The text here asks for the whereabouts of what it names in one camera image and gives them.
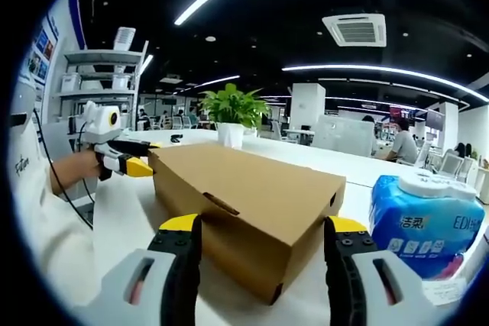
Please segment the person's left hand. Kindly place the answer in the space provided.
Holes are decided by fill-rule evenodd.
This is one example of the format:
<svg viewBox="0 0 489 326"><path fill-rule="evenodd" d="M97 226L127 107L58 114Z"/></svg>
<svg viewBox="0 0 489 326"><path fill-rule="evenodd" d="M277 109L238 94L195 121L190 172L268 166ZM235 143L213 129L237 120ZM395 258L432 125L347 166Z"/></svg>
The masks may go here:
<svg viewBox="0 0 489 326"><path fill-rule="evenodd" d="M101 165L93 150L77 152L75 165L79 179L99 177L101 174Z"/></svg>

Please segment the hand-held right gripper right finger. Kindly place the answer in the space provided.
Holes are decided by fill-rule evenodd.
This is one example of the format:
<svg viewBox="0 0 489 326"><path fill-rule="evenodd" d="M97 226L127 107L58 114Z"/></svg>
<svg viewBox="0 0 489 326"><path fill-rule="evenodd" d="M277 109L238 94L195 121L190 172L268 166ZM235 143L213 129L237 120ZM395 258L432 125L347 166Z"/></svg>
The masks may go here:
<svg viewBox="0 0 489 326"><path fill-rule="evenodd" d="M354 220L325 218L324 257L330 325L439 325L447 316L421 278Z"/></svg>

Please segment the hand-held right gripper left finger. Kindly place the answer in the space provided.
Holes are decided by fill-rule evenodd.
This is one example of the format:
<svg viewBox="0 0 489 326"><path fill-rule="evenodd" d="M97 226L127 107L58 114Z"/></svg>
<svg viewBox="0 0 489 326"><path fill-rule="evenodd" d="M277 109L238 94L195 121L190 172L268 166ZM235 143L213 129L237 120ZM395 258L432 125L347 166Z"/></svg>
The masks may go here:
<svg viewBox="0 0 489 326"><path fill-rule="evenodd" d="M102 278L99 294L76 308L84 325L194 325L202 258L198 214L165 221Z"/></svg>

